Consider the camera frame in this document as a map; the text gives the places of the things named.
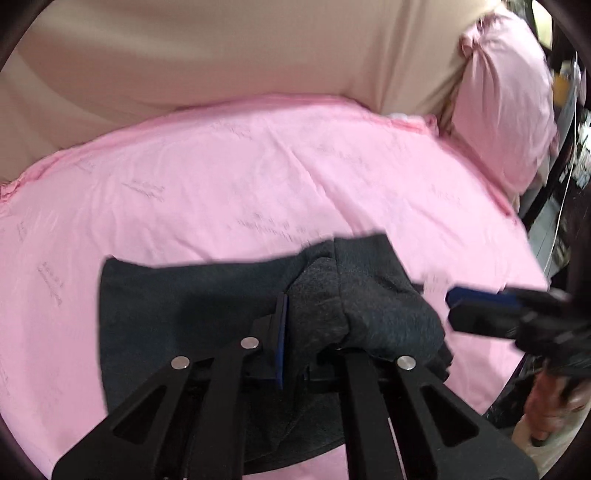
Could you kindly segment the right hand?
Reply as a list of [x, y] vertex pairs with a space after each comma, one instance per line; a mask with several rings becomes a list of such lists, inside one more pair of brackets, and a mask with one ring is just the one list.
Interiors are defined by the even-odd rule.
[[590, 402], [590, 381], [581, 380], [573, 388], [570, 378], [540, 372], [525, 404], [525, 420], [530, 436], [536, 442], [545, 442], [559, 432], [567, 417], [584, 410]]

